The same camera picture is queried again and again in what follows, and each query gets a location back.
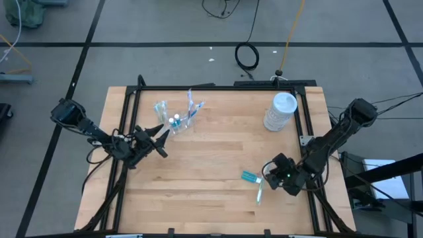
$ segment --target wooden table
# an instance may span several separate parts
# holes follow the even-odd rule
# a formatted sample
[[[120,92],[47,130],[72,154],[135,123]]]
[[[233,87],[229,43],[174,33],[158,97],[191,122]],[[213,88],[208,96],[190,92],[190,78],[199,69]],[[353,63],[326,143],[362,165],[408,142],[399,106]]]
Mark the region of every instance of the wooden table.
[[[108,90],[100,123],[107,133],[119,125],[125,90]],[[306,87],[306,92],[314,133],[321,136],[330,130],[323,90]],[[265,110],[276,93],[193,91],[194,100],[206,102],[194,127],[167,140],[166,159],[154,151],[137,169],[129,171],[119,232],[167,233],[173,227],[176,233],[263,234],[264,229],[270,229],[272,234],[313,234],[306,192],[294,197],[283,189],[271,190],[266,184],[262,203],[257,206],[258,185],[241,180],[244,170],[259,172],[265,162],[281,152],[296,161],[300,159],[293,118],[280,132],[269,132],[263,126]],[[186,91],[143,91],[137,115],[137,124],[142,128],[158,124],[153,111],[158,100],[168,100],[170,113],[187,107]],[[307,134],[298,100],[301,124]],[[97,150],[93,161],[105,156]],[[85,186],[76,229],[83,227],[103,202],[110,165],[111,161],[105,163]],[[335,211],[355,229],[342,171],[335,159],[330,159],[325,189]],[[324,230],[317,199],[316,204]],[[108,227],[114,209],[112,205]]]

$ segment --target coiled black cable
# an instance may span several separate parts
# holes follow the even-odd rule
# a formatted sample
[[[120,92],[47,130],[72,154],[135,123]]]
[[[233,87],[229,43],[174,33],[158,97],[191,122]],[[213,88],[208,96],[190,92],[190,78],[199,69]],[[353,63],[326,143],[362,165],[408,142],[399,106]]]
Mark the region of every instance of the coiled black cable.
[[[258,9],[258,4],[260,3],[260,0],[257,0],[257,6],[256,6],[256,12],[255,12],[255,14],[254,14],[254,20],[252,21],[252,26],[251,26],[251,31],[250,31],[250,36],[249,36],[249,38],[248,38],[248,40],[246,41],[246,42],[241,42],[241,43],[239,43],[238,45],[237,45],[237,47],[235,48],[235,60],[237,61],[237,64],[238,64],[238,66],[245,72],[245,73],[247,73],[247,75],[249,76],[249,78],[251,79],[251,80],[253,80],[254,81],[254,77],[251,75],[251,73],[250,72],[248,72],[248,71],[251,71],[251,70],[255,70],[256,68],[257,68],[257,66],[258,66],[258,61],[259,61],[259,59],[260,59],[260,57],[259,57],[259,54],[258,54],[258,50],[252,45],[252,44],[250,44],[249,43],[249,41],[250,41],[250,38],[251,38],[251,34],[252,34],[252,30],[254,29],[254,25],[255,25],[255,23],[256,23],[256,17],[257,17],[257,9]],[[250,48],[253,52],[254,52],[254,55],[256,56],[256,61],[255,61],[255,63],[252,65],[252,66],[247,66],[247,65],[244,65],[244,64],[242,64],[240,61],[239,61],[239,58],[238,58],[238,50],[239,50],[239,48],[240,47],[243,47],[243,46],[246,46],[246,47],[248,47],[248,48]]]

